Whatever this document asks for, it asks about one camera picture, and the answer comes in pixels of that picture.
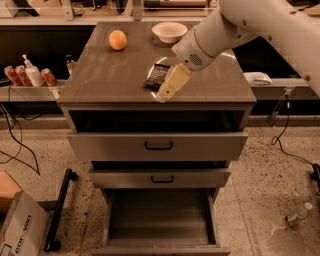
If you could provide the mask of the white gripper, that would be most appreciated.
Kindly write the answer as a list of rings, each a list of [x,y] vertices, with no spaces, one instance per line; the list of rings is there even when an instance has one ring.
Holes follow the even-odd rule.
[[[187,84],[191,78],[191,71],[202,70],[215,60],[199,46],[194,28],[189,30],[172,47],[172,51],[180,64],[169,69],[164,82],[156,93],[155,98],[160,103],[167,102]]]

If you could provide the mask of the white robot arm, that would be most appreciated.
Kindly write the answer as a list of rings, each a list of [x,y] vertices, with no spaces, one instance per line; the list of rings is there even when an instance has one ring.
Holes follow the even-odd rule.
[[[320,27],[286,0],[219,0],[218,7],[173,46],[171,67],[155,98],[171,99],[193,71],[210,65],[227,49],[263,38],[320,95]]]

